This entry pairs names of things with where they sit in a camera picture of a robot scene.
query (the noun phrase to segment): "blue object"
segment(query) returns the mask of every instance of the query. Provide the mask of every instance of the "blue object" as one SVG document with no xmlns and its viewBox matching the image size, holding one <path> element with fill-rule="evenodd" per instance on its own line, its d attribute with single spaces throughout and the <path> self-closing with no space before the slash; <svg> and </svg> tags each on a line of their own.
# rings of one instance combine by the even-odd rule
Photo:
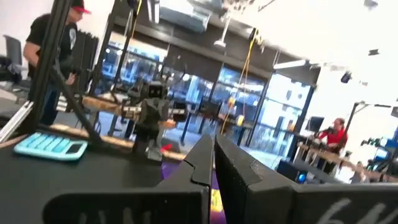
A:
<svg viewBox="0 0 398 224">
<path fill-rule="evenodd" d="M 86 148 L 86 141 L 71 141 L 60 136 L 34 133 L 18 143 L 14 152 L 58 161 L 75 161 Z"/>
<path fill-rule="evenodd" d="M 307 179 L 307 175 L 306 174 L 299 174 L 298 177 L 297 177 L 297 183 L 304 184 L 306 179 Z"/>
</svg>

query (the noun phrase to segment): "red cap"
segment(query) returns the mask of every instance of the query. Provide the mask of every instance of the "red cap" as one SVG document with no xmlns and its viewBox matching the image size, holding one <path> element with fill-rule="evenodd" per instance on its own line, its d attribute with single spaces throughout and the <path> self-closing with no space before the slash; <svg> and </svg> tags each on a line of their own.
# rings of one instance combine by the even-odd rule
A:
<svg viewBox="0 0 398 224">
<path fill-rule="evenodd" d="M 72 7 L 72 9 L 74 9 L 74 10 L 76 10 L 78 12 L 91 14 L 91 12 L 89 10 L 85 9 L 84 0 L 73 0 L 71 7 Z"/>
</svg>

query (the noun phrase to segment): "black table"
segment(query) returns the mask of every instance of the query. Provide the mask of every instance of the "black table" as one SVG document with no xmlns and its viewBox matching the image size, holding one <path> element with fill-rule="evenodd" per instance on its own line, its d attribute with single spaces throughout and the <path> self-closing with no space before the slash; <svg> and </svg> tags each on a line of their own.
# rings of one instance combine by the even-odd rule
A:
<svg viewBox="0 0 398 224">
<path fill-rule="evenodd" d="M 0 149 L 0 223 L 42 223 L 45 203 L 64 192 L 153 187 L 162 179 L 159 164 L 126 155 L 87 152 L 79 162 L 65 163 Z"/>
</svg>

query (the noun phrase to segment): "wire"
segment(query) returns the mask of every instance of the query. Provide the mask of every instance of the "wire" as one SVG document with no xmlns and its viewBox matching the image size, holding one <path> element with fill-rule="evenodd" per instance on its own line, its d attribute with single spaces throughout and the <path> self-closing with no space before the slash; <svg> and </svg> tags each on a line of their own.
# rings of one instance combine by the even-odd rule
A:
<svg viewBox="0 0 398 224">
<path fill-rule="evenodd" d="M 245 68 L 246 68 L 246 71 L 249 70 L 250 55 L 251 55 L 251 50 L 252 50 L 253 45 L 254 45 L 254 41 L 255 41 L 255 38 L 253 38 L 253 39 L 250 41 L 248 56 L 246 57 L 246 61 L 244 62 L 243 69 L 242 69 L 242 73 L 241 73 L 241 76 L 240 76 L 240 78 L 239 78 L 239 82 L 238 82 L 239 84 L 238 84 L 238 85 L 241 84 L 243 75 L 244 75 L 244 73 L 245 73 Z M 233 107 L 233 106 L 228 106 L 228 112 L 227 112 L 227 114 L 226 114 L 226 117 L 225 117 L 224 122 L 223 122 L 223 126 L 222 126 L 222 128 L 221 128 L 221 134 L 224 133 L 224 128 L 225 128 L 226 120 L 228 119 L 228 116 L 229 116 L 229 114 L 231 113 L 231 108 L 232 108 L 232 107 Z"/>
</svg>

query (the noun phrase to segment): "black plastic part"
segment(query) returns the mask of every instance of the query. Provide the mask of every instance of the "black plastic part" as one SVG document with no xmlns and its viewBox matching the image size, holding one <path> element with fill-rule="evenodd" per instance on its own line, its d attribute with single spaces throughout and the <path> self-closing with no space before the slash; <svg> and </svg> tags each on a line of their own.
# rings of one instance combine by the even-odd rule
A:
<svg viewBox="0 0 398 224">
<path fill-rule="evenodd" d="M 295 183 L 217 134 L 216 175 L 226 221 L 289 223 Z"/>
<path fill-rule="evenodd" d="M 215 158 L 228 224 L 398 222 L 394 185 L 298 185 L 220 135 Z"/>
<path fill-rule="evenodd" d="M 158 186 L 63 194 L 46 204 L 44 223 L 209 223 L 212 158 L 213 141 L 203 136 Z"/>
</svg>

